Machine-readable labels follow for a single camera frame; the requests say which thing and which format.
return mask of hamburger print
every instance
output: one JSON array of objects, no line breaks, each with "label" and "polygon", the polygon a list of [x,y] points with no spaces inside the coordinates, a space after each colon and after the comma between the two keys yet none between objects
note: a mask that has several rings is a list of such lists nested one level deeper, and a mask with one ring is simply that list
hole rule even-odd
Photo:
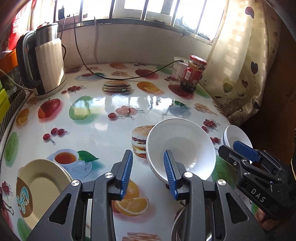
[{"label": "hamburger print", "polygon": [[131,85],[123,80],[109,80],[104,83],[102,90],[106,93],[127,93]]},{"label": "hamburger print", "polygon": [[139,126],[131,132],[132,140],[131,145],[134,153],[141,158],[147,159],[146,156],[146,140],[149,132],[154,125],[150,126]]}]

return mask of large white bowl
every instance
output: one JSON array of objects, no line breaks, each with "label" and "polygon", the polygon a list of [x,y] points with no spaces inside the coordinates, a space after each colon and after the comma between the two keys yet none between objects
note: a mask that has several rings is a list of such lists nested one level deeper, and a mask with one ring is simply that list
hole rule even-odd
[{"label": "large white bowl", "polygon": [[214,145],[198,125],[182,118],[169,118],[157,123],[149,132],[146,154],[154,174],[168,183],[163,154],[171,150],[175,161],[184,164],[187,171],[206,180],[216,163]]},{"label": "large white bowl", "polygon": [[252,143],[248,136],[237,126],[228,126],[222,136],[222,143],[233,149],[233,143],[236,141],[241,141],[242,143],[252,147]]}]

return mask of fruit print tablecloth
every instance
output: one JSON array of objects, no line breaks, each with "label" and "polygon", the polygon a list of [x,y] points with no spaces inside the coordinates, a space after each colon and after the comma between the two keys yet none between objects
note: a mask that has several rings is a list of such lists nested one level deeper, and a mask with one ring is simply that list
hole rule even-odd
[{"label": "fruit print tablecloth", "polygon": [[[160,67],[115,63],[89,68],[101,76],[129,78]],[[30,229],[18,208],[16,181],[30,161],[57,161],[59,155],[66,155],[62,159],[67,161],[60,165],[73,179],[87,182],[110,171],[130,149],[134,161],[127,195],[123,201],[112,203],[116,238],[170,240],[174,218],[182,206],[149,168],[145,159],[147,134],[159,121],[180,117],[199,126],[205,119],[214,120],[217,124],[207,133],[221,138],[229,125],[227,118],[202,86],[198,85],[195,93],[184,92],[180,82],[170,76],[170,68],[131,81],[105,80],[84,66],[66,71],[67,84],[61,91],[49,99],[31,96],[14,120],[0,169],[1,211],[6,222],[22,241],[26,240]],[[218,158],[212,177],[224,178],[234,187],[231,168]]]}]

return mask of kettle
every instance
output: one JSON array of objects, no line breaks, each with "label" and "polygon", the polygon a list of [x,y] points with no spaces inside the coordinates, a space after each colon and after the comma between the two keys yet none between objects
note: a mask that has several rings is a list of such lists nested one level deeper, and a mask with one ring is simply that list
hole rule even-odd
[{"label": "kettle", "polygon": [[66,84],[62,42],[58,23],[24,34],[17,42],[17,63],[25,87],[42,99],[57,93]]}]

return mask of screw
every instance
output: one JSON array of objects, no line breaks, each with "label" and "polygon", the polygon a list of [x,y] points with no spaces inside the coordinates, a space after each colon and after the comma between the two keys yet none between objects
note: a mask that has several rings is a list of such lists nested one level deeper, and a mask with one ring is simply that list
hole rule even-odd
[{"label": "screw", "polygon": [[191,172],[185,172],[184,176],[187,178],[191,178],[191,177],[193,177],[193,174]]},{"label": "screw", "polygon": [[223,180],[223,179],[219,179],[218,184],[221,185],[221,186],[224,186],[224,185],[226,185],[226,181]]},{"label": "screw", "polygon": [[105,178],[112,178],[114,174],[112,172],[105,173]]},{"label": "screw", "polygon": [[78,186],[79,185],[79,180],[73,180],[72,182],[71,182],[71,185],[72,186]]}]

